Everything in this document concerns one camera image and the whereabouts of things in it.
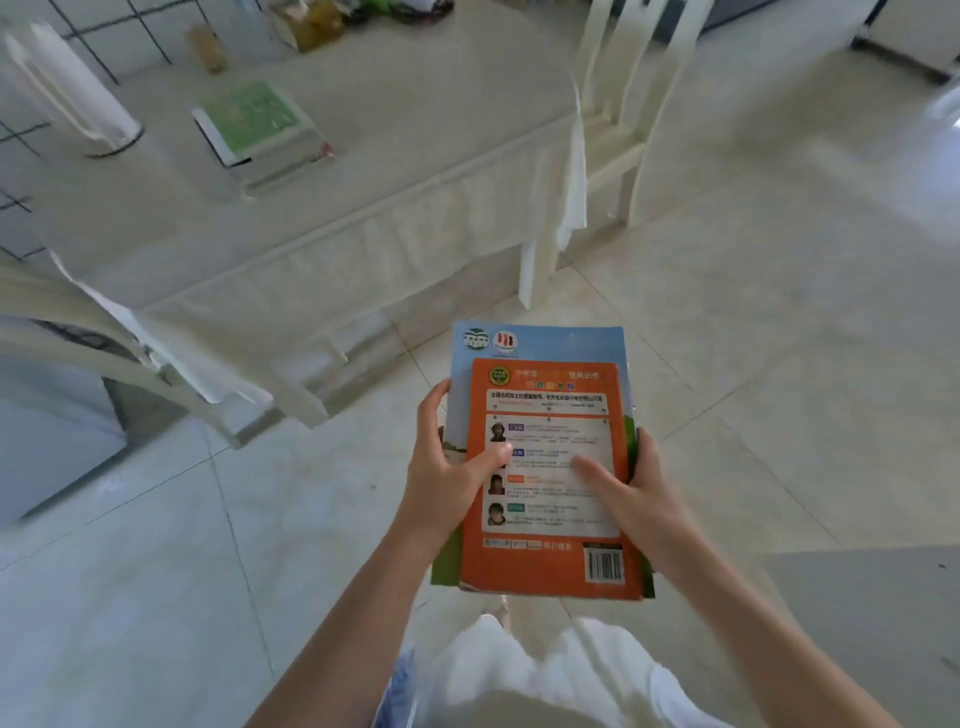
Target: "white tablecloth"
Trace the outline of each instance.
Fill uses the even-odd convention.
[[[436,27],[374,28],[257,75],[318,120],[336,159],[243,199],[185,112],[225,82],[172,69],[124,95],[143,141],[61,164],[40,195],[70,235],[52,246],[62,270],[211,401],[269,398],[238,361],[538,235],[564,247],[586,223],[576,91],[518,13],[464,0]]]

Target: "grid tile wall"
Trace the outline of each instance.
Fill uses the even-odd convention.
[[[120,85],[150,66],[185,61],[191,54],[183,36],[187,28],[206,23],[216,32],[239,12],[236,0],[0,0],[0,15],[14,24],[50,23],[107,85]],[[32,198],[53,134],[33,103],[0,73],[0,255],[59,276],[36,229]],[[82,331],[70,333],[86,340]]]

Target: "photo of child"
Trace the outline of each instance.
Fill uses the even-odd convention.
[[[487,491],[489,496],[506,496],[507,491],[503,487],[503,475],[491,475],[490,489]]]
[[[503,506],[499,503],[491,503],[487,510],[487,525],[503,525],[507,519],[503,516]]]

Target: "right hand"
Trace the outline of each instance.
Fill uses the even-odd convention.
[[[657,571],[669,577],[689,548],[703,537],[680,493],[663,477],[657,441],[643,428],[637,431],[637,438],[640,453],[629,485],[595,460],[578,455],[571,464],[600,498],[613,522]]]

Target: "chair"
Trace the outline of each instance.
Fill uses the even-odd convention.
[[[232,448],[240,448],[240,441],[224,425],[212,404],[171,367],[157,366],[125,328],[70,284],[47,278],[0,255],[0,315],[77,326],[106,336],[130,352],[134,360],[2,322],[0,351],[88,369],[146,389],[196,415],[223,435]]]
[[[618,216],[631,228],[639,222],[637,192],[647,145],[666,100],[693,54],[713,0],[686,0],[673,37],[656,68],[636,125],[623,123],[630,86],[666,0],[626,0],[595,73],[613,0],[593,0],[577,52],[574,80],[580,91],[587,150],[587,193],[622,178]]]

